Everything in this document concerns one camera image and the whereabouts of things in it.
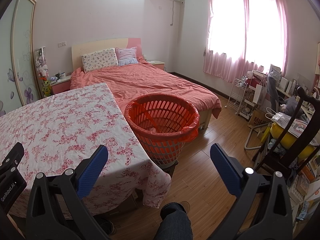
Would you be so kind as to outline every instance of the pillow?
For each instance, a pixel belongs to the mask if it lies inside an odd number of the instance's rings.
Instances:
[[[135,57],[132,58],[125,58],[118,60],[119,66],[124,66],[124,65],[130,65],[130,64],[138,64],[138,60]]]
[[[131,49],[119,49],[116,48],[118,60],[125,58],[137,58],[137,47]]]
[[[82,64],[85,73],[104,67],[119,65],[115,48],[82,55]]]

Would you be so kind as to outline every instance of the red basket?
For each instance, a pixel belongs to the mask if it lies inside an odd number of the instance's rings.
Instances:
[[[162,169],[170,167],[185,142],[198,135],[197,109],[173,95],[138,97],[127,105],[124,117],[150,159]]]

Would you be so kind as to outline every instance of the paper bag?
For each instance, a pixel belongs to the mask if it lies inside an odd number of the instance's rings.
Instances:
[[[267,94],[267,88],[262,85],[256,86],[256,91],[254,92],[253,102],[258,105],[262,105]]]
[[[248,126],[253,128],[254,126],[264,124],[270,122],[268,118],[266,118],[266,113],[262,112],[259,109],[255,109],[252,113]]]

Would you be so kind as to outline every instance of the cord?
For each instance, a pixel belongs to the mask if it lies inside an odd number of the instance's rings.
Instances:
[[[172,24],[170,24],[170,26],[173,26],[173,17],[174,17],[174,1],[172,2],[173,6],[172,6]]]

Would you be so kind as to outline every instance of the screw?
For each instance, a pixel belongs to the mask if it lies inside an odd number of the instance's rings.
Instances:
[[[281,173],[280,171],[276,171],[276,176],[277,176],[278,178],[282,178],[282,173]]]
[[[67,169],[64,173],[65,173],[67,176],[70,176],[71,174],[73,174],[73,169]]]
[[[248,174],[253,174],[253,169],[248,167],[248,168],[245,168],[245,172],[248,173]]]
[[[43,177],[43,173],[42,172],[39,172],[36,176],[37,179],[41,179]]]

